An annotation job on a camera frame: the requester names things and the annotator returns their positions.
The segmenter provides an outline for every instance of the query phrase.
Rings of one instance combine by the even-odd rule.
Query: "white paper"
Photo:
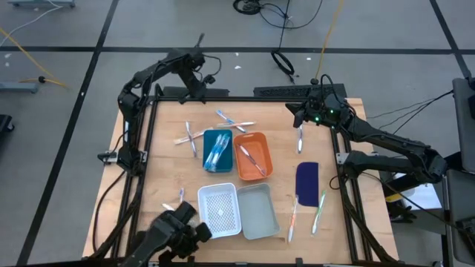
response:
[[[396,174],[395,178],[404,176],[404,174]],[[420,185],[416,188],[401,192],[405,197],[415,202],[417,205],[423,207],[424,209],[437,209],[442,208],[439,198],[437,197],[436,190],[433,188],[432,184]],[[413,203],[402,199],[406,206],[412,206],[411,211],[418,211]]]

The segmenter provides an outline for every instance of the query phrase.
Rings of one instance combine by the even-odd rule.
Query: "yellow cable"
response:
[[[24,79],[24,80],[21,80],[20,82],[37,82],[38,79]],[[59,85],[63,88],[68,88],[67,85],[61,83],[61,82],[58,82],[58,81],[55,81],[55,80],[52,80],[52,79],[45,79],[45,82],[50,82],[50,83],[53,83],[55,85]]]
[[[2,27],[0,27],[0,33],[5,35],[12,43],[14,43],[14,45],[16,45],[17,48],[20,49],[20,51],[23,52],[23,54],[26,55],[26,57],[29,60],[31,60],[31,62],[34,63],[34,65],[36,65],[38,67],[38,69],[40,69],[42,72],[46,73],[49,77],[54,79],[54,75],[51,74],[48,70],[46,70],[43,66],[41,66],[25,49],[23,49],[23,47],[17,41],[15,41],[14,38],[12,38],[7,32],[5,32]],[[54,84],[62,86],[64,88],[68,88],[67,85],[65,85],[61,82],[55,81],[53,79],[46,79],[45,81],[54,83]],[[21,82],[25,82],[25,81],[32,82],[31,80],[37,81],[38,79],[28,79],[28,80],[24,80],[24,81],[21,81]]]
[[[343,7],[343,3],[344,3],[344,0],[338,1],[338,7],[336,8],[336,11],[333,14],[332,24],[330,25],[327,36],[325,36],[324,46],[321,48],[320,60],[318,61],[318,69],[317,69],[317,73],[315,74],[315,79],[318,79],[318,74],[320,73],[321,64],[323,63],[323,60],[324,60],[325,48],[327,47],[328,39],[330,38],[330,34],[332,34],[333,26],[335,26],[336,19],[338,18],[338,14],[340,13],[341,8]]]

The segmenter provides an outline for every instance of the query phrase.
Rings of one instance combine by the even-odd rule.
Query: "orange tray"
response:
[[[234,138],[235,155],[239,177],[246,181],[263,179],[269,177],[274,171],[270,158],[269,146],[266,136],[263,133],[246,133]],[[242,145],[254,158],[256,163],[265,170],[266,176],[262,176],[259,170],[251,163],[239,148]]]

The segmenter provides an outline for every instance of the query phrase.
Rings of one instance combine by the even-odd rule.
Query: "blue tray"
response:
[[[207,130],[205,131],[203,138],[203,166],[205,161],[208,158],[208,155],[211,153],[214,144],[216,143],[216,138],[220,134],[228,134],[231,138],[229,140],[228,146],[224,149],[221,154],[220,160],[217,162],[216,171],[217,173],[230,172],[232,170],[232,132],[231,130]]]

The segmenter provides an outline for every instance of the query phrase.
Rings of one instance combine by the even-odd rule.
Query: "floor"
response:
[[[291,20],[303,24],[318,3],[291,1]],[[337,0],[324,0],[309,26],[286,30],[282,47],[299,75],[297,85],[315,75],[337,5]],[[10,31],[49,8],[2,1],[0,26]],[[452,79],[462,77],[466,67],[475,70],[474,8],[471,0],[345,1],[321,73],[344,83],[350,97],[362,98],[368,116],[436,97],[451,90]],[[281,23],[274,13],[264,12]],[[235,12],[231,0],[77,0],[76,8],[49,13],[13,35],[70,89],[46,84],[36,94],[0,94],[0,113],[12,115],[16,124],[0,150],[0,266],[17,263],[32,222],[39,231],[21,262],[81,257],[102,176],[96,155],[108,148],[119,90],[136,71],[163,58],[167,47],[192,47],[200,33],[206,34],[202,46],[223,61],[214,88],[251,96],[257,86],[289,85],[269,55],[281,30],[259,15]],[[42,74],[9,41],[0,55],[4,82]],[[209,61],[203,72],[216,69],[217,62]],[[169,75],[161,85],[180,86],[180,80]],[[397,115],[370,122],[380,126]],[[387,129],[395,130],[398,123]],[[399,134],[447,156],[459,150],[454,129],[453,99],[445,97]],[[45,209],[41,225],[42,213],[36,214],[40,200]],[[393,230],[401,260],[428,265],[442,259],[438,235],[410,225],[393,225]]]

